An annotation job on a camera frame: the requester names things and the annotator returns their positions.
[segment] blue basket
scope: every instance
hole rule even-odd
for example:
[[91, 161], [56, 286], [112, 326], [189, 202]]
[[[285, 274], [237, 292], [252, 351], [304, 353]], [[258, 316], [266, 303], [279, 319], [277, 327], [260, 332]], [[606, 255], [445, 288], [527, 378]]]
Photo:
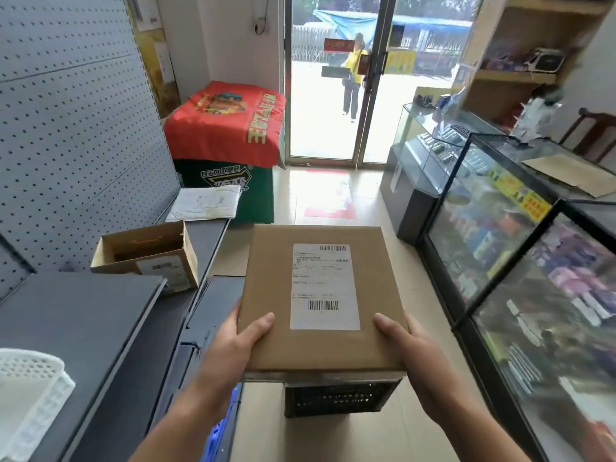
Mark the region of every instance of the blue basket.
[[220, 447], [220, 441], [222, 440], [222, 435], [225, 433], [225, 428], [227, 427], [229, 413], [233, 408], [233, 404], [235, 404], [235, 398], [237, 397], [238, 392], [239, 390], [236, 387], [231, 395], [231, 404], [227, 410], [227, 416], [225, 416], [225, 418], [220, 420], [219, 424], [212, 428], [212, 432], [205, 442], [203, 456], [201, 457], [200, 462], [214, 462], [214, 459], [216, 459], [216, 455], [218, 454], [218, 449]]

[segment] yellow shirt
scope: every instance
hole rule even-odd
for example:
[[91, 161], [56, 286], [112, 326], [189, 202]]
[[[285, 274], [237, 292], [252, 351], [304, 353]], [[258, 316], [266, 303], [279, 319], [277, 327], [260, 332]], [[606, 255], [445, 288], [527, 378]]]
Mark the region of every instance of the yellow shirt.
[[353, 70], [353, 79], [358, 84], [362, 83], [362, 77], [357, 73], [357, 70], [359, 69], [358, 59], [359, 59], [359, 55], [362, 53], [365, 55], [368, 54], [365, 50], [353, 50], [351, 53], [349, 53], [349, 56], [347, 57], [346, 61], [343, 63], [343, 68], [348, 68], [348, 69]]

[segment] person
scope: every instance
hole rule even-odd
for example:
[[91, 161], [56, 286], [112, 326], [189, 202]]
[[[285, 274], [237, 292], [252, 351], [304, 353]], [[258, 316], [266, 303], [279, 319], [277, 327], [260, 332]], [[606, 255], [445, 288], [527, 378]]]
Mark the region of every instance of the person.
[[[237, 333], [240, 302], [220, 326], [196, 377], [146, 436], [129, 462], [197, 462], [210, 431], [227, 414], [252, 346], [271, 328], [268, 313]], [[423, 410], [444, 431], [462, 462], [530, 462], [476, 402], [438, 343], [406, 315], [408, 331], [376, 314], [374, 322], [397, 349]]]
[[357, 118], [358, 108], [358, 96], [359, 88], [362, 83], [362, 77], [357, 73], [359, 69], [359, 57], [368, 53], [365, 50], [366, 44], [364, 42], [364, 35], [359, 32], [355, 35], [355, 45], [353, 51], [349, 53], [349, 56], [344, 61], [342, 66], [350, 69], [348, 78], [343, 79], [344, 85], [344, 101], [343, 101], [343, 115], [349, 114], [350, 107], [350, 122], [354, 123]]

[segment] wooden chair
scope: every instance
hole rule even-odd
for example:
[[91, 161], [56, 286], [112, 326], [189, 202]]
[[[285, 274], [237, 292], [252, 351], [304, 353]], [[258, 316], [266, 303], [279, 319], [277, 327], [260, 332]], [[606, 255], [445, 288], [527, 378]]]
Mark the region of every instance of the wooden chair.
[[569, 130], [565, 133], [565, 136], [562, 137], [558, 144], [564, 146], [566, 139], [571, 136], [571, 133], [584, 119], [594, 119], [595, 124], [593, 124], [590, 130], [588, 130], [586, 135], [581, 139], [580, 143], [571, 150], [574, 154], [579, 155], [594, 164], [598, 164], [612, 150], [612, 148], [616, 146], [616, 139], [610, 142], [610, 144], [608, 144], [605, 149], [603, 149], [595, 158], [589, 158], [588, 152], [593, 147], [593, 144], [595, 144], [597, 140], [604, 135], [605, 130], [610, 127], [616, 127], [616, 116], [610, 115], [609, 113], [592, 113], [589, 112], [587, 108], [580, 108], [579, 113], [580, 117], [571, 125], [571, 128], [569, 128]]

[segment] hand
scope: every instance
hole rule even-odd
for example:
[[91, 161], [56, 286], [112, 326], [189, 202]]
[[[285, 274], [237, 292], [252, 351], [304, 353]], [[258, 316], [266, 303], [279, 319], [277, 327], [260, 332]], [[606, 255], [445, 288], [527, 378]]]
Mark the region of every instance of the hand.
[[240, 298], [218, 329], [187, 389], [187, 394], [199, 395], [199, 401], [213, 414], [216, 422], [227, 415], [231, 394], [242, 379], [252, 346], [269, 331], [274, 320], [273, 313], [268, 313], [238, 334], [237, 317], [241, 303]]
[[410, 333], [396, 321], [377, 313], [374, 322], [394, 343], [406, 366], [408, 380], [427, 415], [443, 427], [450, 405], [470, 397], [470, 391], [453, 370], [438, 343], [421, 324], [404, 312]]

